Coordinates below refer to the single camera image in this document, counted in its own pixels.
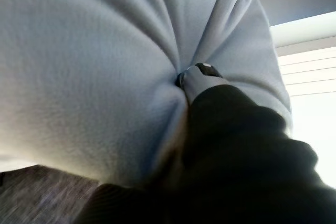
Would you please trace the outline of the right robot hand black glove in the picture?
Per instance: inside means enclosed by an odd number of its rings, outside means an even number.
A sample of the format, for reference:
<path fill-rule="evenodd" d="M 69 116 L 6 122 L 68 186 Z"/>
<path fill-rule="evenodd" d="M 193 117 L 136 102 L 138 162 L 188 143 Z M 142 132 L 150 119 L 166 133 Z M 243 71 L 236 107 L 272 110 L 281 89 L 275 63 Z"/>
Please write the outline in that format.
<path fill-rule="evenodd" d="M 190 104 L 182 170 L 170 189 L 101 185 L 75 223 L 335 223 L 335 190 L 307 143 L 211 65 L 176 85 Z"/>

